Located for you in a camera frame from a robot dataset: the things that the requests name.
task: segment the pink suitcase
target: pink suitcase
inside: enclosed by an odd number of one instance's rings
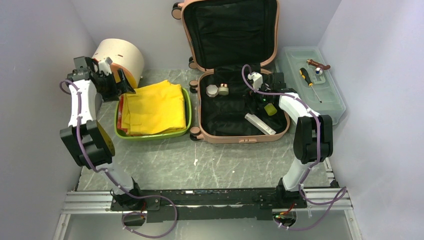
[[[278,102],[275,115],[255,112],[276,131],[274,135],[265,135],[247,121],[252,95],[241,76],[243,65],[250,64],[253,71],[262,73],[264,82],[274,79],[261,67],[277,54],[278,0],[186,0],[173,5],[172,16],[182,20],[193,56],[190,68],[204,72],[198,81],[190,82],[199,106],[199,126],[190,129],[190,138],[213,144],[280,139],[289,129],[289,115],[278,108]],[[209,85],[223,84],[228,95],[206,94]]]

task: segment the gray wall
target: gray wall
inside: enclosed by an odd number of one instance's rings
[[[365,239],[423,239],[423,13],[343,0],[319,44],[347,105],[331,164]]]
[[[0,1],[0,239],[49,240],[80,168],[59,138],[59,81],[93,40],[68,0]]]
[[[279,47],[316,46],[340,1],[280,0]],[[146,69],[188,68],[187,37],[181,21],[171,16],[177,0],[72,2],[96,44],[125,39],[143,53]]]

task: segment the open suitcase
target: open suitcase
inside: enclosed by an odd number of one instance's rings
[[[249,64],[254,72],[261,72],[264,83],[277,80],[261,67],[277,54],[278,0],[186,0],[174,4],[172,16],[182,19],[192,53],[190,67],[204,72],[198,81],[190,82],[199,106],[199,126],[190,129],[190,138],[213,144],[280,139],[289,129],[289,115],[279,109],[277,102],[277,113],[272,116],[254,110],[276,131],[273,135],[262,133],[245,119],[247,113],[252,113],[252,95],[242,79],[242,67]],[[207,95],[209,85],[222,84],[228,86],[228,95]]]

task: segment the yellow fabric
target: yellow fabric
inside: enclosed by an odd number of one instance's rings
[[[128,135],[173,133],[186,129],[184,97],[180,84],[168,80],[124,94],[122,128]]]

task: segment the suitcase lid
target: suitcase lid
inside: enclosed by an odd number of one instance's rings
[[[279,12],[278,0],[186,0],[181,19],[197,68],[269,64]]]

